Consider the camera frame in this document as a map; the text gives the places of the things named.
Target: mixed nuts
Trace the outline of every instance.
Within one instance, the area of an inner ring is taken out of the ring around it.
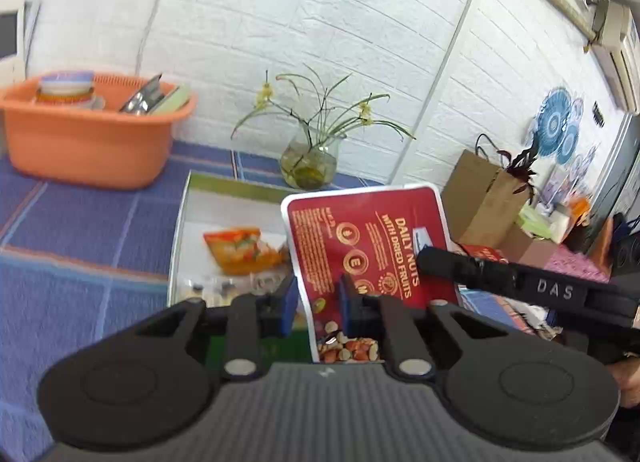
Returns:
[[[325,340],[318,344],[320,360],[324,363],[354,363],[377,361],[380,358],[378,342],[365,337],[352,339],[338,330],[335,321],[329,321],[324,326],[328,334]]]

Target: blue decorative plate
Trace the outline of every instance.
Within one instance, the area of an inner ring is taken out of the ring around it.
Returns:
[[[564,88],[552,90],[542,101],[538,113],[538,153],[541,156],[551,155],[560,146],[570,111],[571,97]]]
[[[562,144],[560,144],[560,146],[558,147],[558,152],[556,153],[558,164],[566,164],[572,157],[575,152],[575,147],[578,146],[579,134],[580,131],[578,130],[578,125],[569,124],[566,131],[564,132]]]
[[[582,119],[582,109],[584,108],[584,101],[581,98],[574,99],[571,103],[571,114],[569,115],[569,121],[580,122]]]

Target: pink cloth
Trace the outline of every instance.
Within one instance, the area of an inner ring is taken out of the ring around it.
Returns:
[[[594,282],[609,283],[609,277],[601,272],[589,258],[580,252],[571,252],[562,245],[548,259],[545,269]]]

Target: air conditioner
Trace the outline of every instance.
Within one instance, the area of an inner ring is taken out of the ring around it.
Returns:
[[[607,77],[616,102],[627,112],[640,112],[640,48],[631,10],[600,0],[593,19],[593,51]]]

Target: wall decoration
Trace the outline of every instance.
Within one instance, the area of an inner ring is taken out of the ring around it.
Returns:
[[[604,117],[602,116],[598,103],[593,103],[593,120],[596,121],[599,127],[602,128],[604,126]]]
[[[522,145],[530,148],[533,144],[533,136],[538,131],[538,118],[532,118],[522,136]]]
[[[570,112],[571,96],[565,88],[552,90],[542,101],[537,117],[541,156],[551,155],[562,143]]]
[[[578,97],[574,99],[574,102],[571,103],[571,113],[569,114],[569,121],[575,122],[576,124],[580,123],[582,119],[582,112],[584,108],[584,101],[582,98]]]
[[[551,213],[556,204],[567,195],[573,181],[569,179],[570,168],[556,164],[540,193],[539,202],[546,208],[546,214]]]
[[[581,155],[576,155],[574,159],[571,161],[571,166],[569,167],[569,180],[571,182],[576,182],[580,178],[580,172],[582,171],[582,163],[583,163],[583,158]]]
[[[564,132],[562,142],[556,151],[556,160],[558,164],[566,164],[574,154],[576,146],[578,146],[578,136],[580,129],[577,124],[569,124]]]
[[[579,173],[579,176],[578,176],[578,180],[582,180],[587,175],[587,171],[589,169],[589,166],[593,162],[593,157],[596,156],[596,150],[597,149],[598,149],[597,146],[591,146],[591,148],[588,151],[586,157],[582,161],[582,165],[580,166],[580,173]]]

